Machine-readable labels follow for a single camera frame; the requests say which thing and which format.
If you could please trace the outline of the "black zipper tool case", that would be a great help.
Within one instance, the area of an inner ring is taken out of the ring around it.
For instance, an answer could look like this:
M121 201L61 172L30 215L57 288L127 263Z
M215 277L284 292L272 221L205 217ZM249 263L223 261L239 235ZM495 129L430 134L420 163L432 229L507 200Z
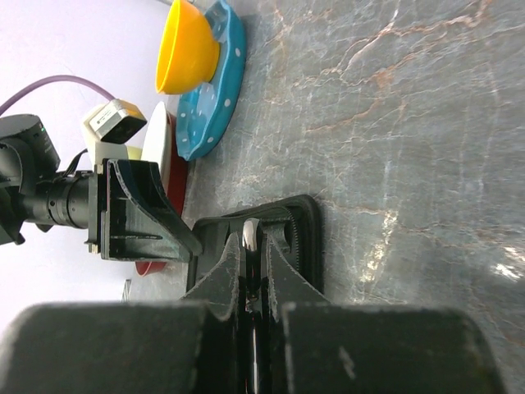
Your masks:
M189 264L185 295L218 263L232 234L239 237L239 302L246 310L270 312L264 257L267 235L274 238L287 262L323 294L322 218L317 202L309 195L200 219L194 234L203 243L203 254Z

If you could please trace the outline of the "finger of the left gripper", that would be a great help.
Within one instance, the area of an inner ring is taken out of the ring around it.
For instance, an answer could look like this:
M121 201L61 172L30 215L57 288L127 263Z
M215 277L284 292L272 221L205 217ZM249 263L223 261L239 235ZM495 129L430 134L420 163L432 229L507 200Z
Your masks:
M128 200L143 200L149 204L162 198L169 200L162 187L158 165L141 160L109 160L107 162L107 208L110 199L119 197ZM202 254L201 241L191 230L190 235L193 257Z
M169 200L112 198L102 215L101 257L134 262L182 262L193 258L189 228Z

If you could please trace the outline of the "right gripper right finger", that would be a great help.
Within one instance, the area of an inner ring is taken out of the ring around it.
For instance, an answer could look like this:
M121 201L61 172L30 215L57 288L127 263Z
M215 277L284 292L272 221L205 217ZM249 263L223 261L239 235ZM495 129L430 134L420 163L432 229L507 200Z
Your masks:
M272 236L266 236L264 257L267 266L269 309L272 319L282 320L286 303L328 303L328 299L299 274L286 260Z

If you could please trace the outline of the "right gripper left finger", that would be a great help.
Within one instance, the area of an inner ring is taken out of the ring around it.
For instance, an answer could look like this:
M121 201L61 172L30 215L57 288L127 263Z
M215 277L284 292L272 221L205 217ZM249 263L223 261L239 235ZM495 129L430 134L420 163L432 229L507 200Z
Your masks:
M180 320L218 322L237 319L240 298L241 250L237 234L229 236L218 263L176 305Z

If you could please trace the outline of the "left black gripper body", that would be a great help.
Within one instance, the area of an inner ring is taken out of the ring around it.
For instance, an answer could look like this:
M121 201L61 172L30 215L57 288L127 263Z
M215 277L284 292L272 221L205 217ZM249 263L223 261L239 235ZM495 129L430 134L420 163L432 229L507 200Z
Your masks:
M69 176L55 174L36 183L34 193L22 195L22 220L42 232L52 227L86 230L85 244L92 254L102 253L101 212L107 207L107 166Z

